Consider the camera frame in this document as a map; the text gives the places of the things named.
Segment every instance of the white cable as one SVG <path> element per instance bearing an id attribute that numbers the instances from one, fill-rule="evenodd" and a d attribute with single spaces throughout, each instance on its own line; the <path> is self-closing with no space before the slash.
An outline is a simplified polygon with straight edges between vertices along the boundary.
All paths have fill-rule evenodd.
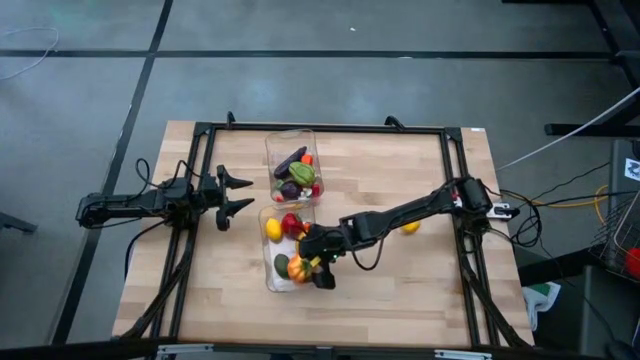
<path id="1" fill-rule="evenodd" d="M 567 135 L 548 143 L 547 145 L 539 148 L 538 150 L 532 151 L 532 152 L 528 153 L 527 155 L 508 163 L 507 165 L 503 165 L 503 166 L 499 167 L 496 171 L 504 170 L 504 169 L 508 168 L 509 166 L 512 166 L 512 165 L 515 165 L 515 164 L 519 163 L 522 160 L 528 159 L 529 157 L 531 157 L 531 156 L 533 156 L 533 155 L 535 155 L 535 154 L 537 154 L 537 153 L 539 153 L 539 152 L 541 152 L 541 151 L 543 151 L 543 150 L 545 150 L 545 149 L 547 149 L 547 148 L 559 143 L 560 141 L 579 133 L 580 131 L 584 130 L 584 128 L 586 128 L 587 126 L 589 126 L 589 125 L 591 125 L 591 124 L 593 124 L 593 123 L 595 123 L 597 121 L 600 121 L 602 118 L 608 117 L 609 114 L 611 114 L 612 112 L 618 110 L 618 108 L 621 107 L 622 105 L 624 105 L 624 103 L 627 102 L 627 100 L 631 99 L 632 97 L 634 97 L 639 92 L 640 92 L 640 88 L 637 88 L 637 89 L 633 90 L 629 95 L 625 96 L 624 99 L 618 101 L 615 105 L 613 105 L 612 107 L 610 107 L 607 110 L 605 110 L 602 114 L 596 116 L 593 120 L 590 120 L 586 124 L 584 124 L 584 125 L 580 126 L 579 128 L 573 130 L 572 132 L 568 133 Z"/>
<path id="2" fill-rule="evenodd" d="M 50 28 L 50 27 L 31 27 L 31 28 L 24 28 L 24 29 L 18 29 L 18 30 L 11 30 L 11 31 L 7 31 L 5 33 L 3 33 L 2 35 L 0 35 L 1 37 L 5 37 L 5 36 L 9 36 L 9 35 L 13 35 L 13 34 L 17 34 L 17 33 L 21 33 L 21 32 L 25 32 L 25 31 L 54 31 L 56 33 L 56 40 L 53 42 L 53 44 L 51 44 L 51 46 L 49 46 L 49 48 L 47 48 L 47 50 L 44 52 L 44 54 L 42 55 L 42 57 L 40 59 L 38 59 L 36 62 L 34 62 L 33 64 L 27 66 L 26 68 L 22 69 L 22 70 L 18 70 L 17 72 L 5 76 L 5 77 L 0 77 L 0 81 L 2 80 L 9 80 L 11 78 L 14 78 L 20 74 L 22 74 L 23 72 L 30 70 L 36 66 L 38 66 L 38 64 L 40 64 L 42 62 L 42 60 L 44 60 L 44 58 L 47 57 L 47 55 L 49 54 L 49 51 L 53 50 L 54 47 L 56 47 L 56 45 L 58 45 L 58 40 L 60 40 L 60 33 L 58 32 L 58 29 L 56 28 Z"/>

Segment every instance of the plastic bin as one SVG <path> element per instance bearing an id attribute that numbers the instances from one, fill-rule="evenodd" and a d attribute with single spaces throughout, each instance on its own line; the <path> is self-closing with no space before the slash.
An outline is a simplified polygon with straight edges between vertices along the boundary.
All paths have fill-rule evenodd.
<path id="1" fill-rule="evenodd" d="M 275 268 L 275 258 L 278 254 L 283 254 L 292 259 L 297 254 L 296 240 L 286 234 L 282 234 L 279 242 L 269 239 L 266 233 L 266 224 L 269 219 L 276 219 L 281 222 L 282 218 L 288 214 L 295 214 L 303 223 L 314 223 L 315 213 L 309 201 L 288 202 L 267 206 L 260 210 L 258 220 L 260 222 L 260 233 L 262 235 L 262 251 L 264 255 L 264 265 L 267 288 L 273 292 L 288 292 L 308 287 L 309 284 L 296 284 L 291 280 L 284 279 Z"/>
<path id="2" fill-rule="evenodd" d="M 271 198 L 276 202 L 298 201 L 298 200 L 319 200 L 324 192 L 324 183 L 322 182 L 322 172 L 320 171 L 320 159 L 316 148 L 316 136 L 311 130 L 289 130 L 270 134 L 265 139 L 267 147 L 267 162 L 269 166 L 269 183 L 271 189 Z M 302 188 L 298 197 L 285 197 L 279 190 L 282 183 L 293 181 L 292 176 L 283 179 L 276 179 L 274 171 L 284 161 L 289 159 L 291 155 L 296 153 L 300 148 L 306 147 L 305 154 L 310 155 L 312 159 L 311 166 L 315 172 L 315 180 L 312 185 L 300 186 Z"/>

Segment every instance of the toy fruit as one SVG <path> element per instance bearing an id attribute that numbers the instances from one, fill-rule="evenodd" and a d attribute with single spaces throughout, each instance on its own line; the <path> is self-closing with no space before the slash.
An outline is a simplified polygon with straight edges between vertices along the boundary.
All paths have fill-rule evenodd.
<path id="1" fill-rule="evenodd" d="M 302 284 L 311 277 L 311 268 L 311 263 L 301 258 L 300 255 L 296 255 L 289 261 L 289 264 L 287 265 L 287 272 L 289 273 L 289 278 L 293 280 L 293 282 Z"/>
<path id="2" fill-rule="evenodd" d="M 313 165 L 313 156 L 305 154 L 302 156 L 302 159 L 300 159 L 300 162 L 307 165 Z"/>
<path id="3" fill-rule="evenodd" d="M 402 232 L 409 235 L 409 234 L 413 234 L 414 232 L 418 231 L 418 229 L 420 228 L 420 221 L 416 221 L 416 222 L 412 222 L 409 223 L 407 225 L 404 225 L 402 227 Z"/>
<path id="4" fill-rule="evenodd" d="M 632 248 L 627 253 L 625 268 L 634 278 L 640 280 L 640 249 Z"/>
<path id="5" fill-rule="evenodd" d="M 284 179 L 289 176 L 289 165 L 291 165 L 294 161 L 300 161 L 302 156 L 307 152 L 307 147 L 303 146 L 300 149 L 296 150 L 291 156 L 287 158 L 287 160 L 283 161 L 282 164 L 278 165 L 275 170 L 273 170 L 273 177 L 276 179 Z"/>
<path id="6" fill-rule="evenodd" d="M 300 186 L 311 186 L 316 181 L 316 171 L 313 166 L 294 161 L 289 165 L 289 173 Z"/>
<path id="7" fill-rule="evenodd" d="M 285 199 L 293 200 L 297 199 L 302 192 L 302 187 L 295 181 L 287 181 L 280 187 L 280 193 Z"/>
<path id="8" fill-rule="evenodd" d="M 285 254 L 278 254 L 273 260 L 273 267 L 276 268 L 276 273 L 281 278 L 289 280 L 289 272 L 287 266 L 289 265 L 289 258 Z"/>
<path id="9" fill-rule="evenodd" d="M 294 239 L 296 239 L 302 232 L 302 229 L 304 229 L 302 221 L 300 221 L 300 219 L 294 213 L 287 213 L 282 218 L 280 227 L 282 229 L 282 233 L 291 236 Z"/>
<path id="10" fill-rule="evenodd" d="M 320 184 L 313 184 L 311 186 L 311 197 L 318 197 L 320 196 Z"/>
<path id="11" fill-rule="evenodd" d="M 264 232 L 274 243 L 278 244 L 282 241 L 282 227 L 277 219 L 270 218 L 267 220 L 267 223 L 264 225 Z"/>

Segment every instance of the yellow lemon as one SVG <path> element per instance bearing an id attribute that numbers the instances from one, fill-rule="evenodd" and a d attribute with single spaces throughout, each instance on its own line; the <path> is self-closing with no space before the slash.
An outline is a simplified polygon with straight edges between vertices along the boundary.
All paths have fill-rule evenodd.
<path id="1" fill-rule="evenodd" d="M 274 243 L 279 243 L 282 241 L 282 228 L 280 227 L 280 221 L 277 219 L 271 218 L 267 220 L 267 223 L 264 226 L 265 233 L 267 237 L 271 239 Z"/>
<path id="2" fill-rule="evenodd" d="M 406 235 L 413 234 L 420 228 L 420 221 L 412 222 L 402 227 L 402 232 Z"/>

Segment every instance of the orange pumpkin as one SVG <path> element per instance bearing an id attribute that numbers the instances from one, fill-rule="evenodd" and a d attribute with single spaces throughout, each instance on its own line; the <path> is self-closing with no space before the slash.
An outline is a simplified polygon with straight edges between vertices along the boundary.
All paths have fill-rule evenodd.
<path id="1" fill-rule="evenodd" d="M 309 261 L 301 258 L 300 255 L 296 255 L 289 260 L 287 273 L 289 273 L 289 278 L 293 282 L 303 284 L 311 277 L 312 268 Z"/>

